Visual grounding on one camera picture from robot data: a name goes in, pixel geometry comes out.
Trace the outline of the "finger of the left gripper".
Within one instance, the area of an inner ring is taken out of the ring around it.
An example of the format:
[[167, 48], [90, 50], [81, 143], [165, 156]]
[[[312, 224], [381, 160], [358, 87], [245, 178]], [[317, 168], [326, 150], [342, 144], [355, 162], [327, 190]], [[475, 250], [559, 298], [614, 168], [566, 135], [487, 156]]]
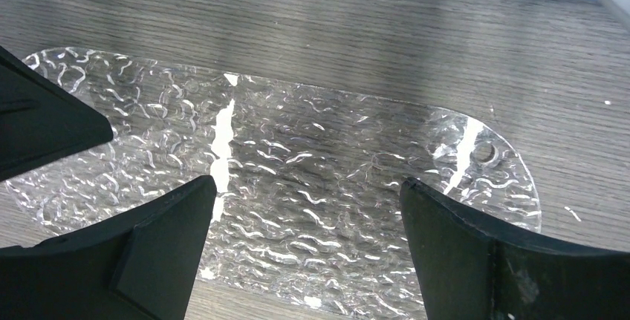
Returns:
[[99, 112], [1, 49], [1, 180], [113, 139]]

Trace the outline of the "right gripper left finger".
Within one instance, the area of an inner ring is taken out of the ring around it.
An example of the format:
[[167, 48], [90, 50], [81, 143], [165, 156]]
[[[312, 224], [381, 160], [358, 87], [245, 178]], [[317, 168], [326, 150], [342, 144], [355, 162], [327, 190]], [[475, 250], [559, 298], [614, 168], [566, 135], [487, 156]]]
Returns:
[[217, 195], [208, 175], [114, 217], [1, 250], [3, 319], [183, 319]]

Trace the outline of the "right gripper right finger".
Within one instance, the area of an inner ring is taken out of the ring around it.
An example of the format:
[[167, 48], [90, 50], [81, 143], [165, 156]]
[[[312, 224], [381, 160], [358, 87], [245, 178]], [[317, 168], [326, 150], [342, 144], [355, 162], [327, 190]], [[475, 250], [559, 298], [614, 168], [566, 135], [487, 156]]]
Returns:
[[629, 254], [514, 226], [418, 179], [400, 208], [429, 319], [627, 319]]

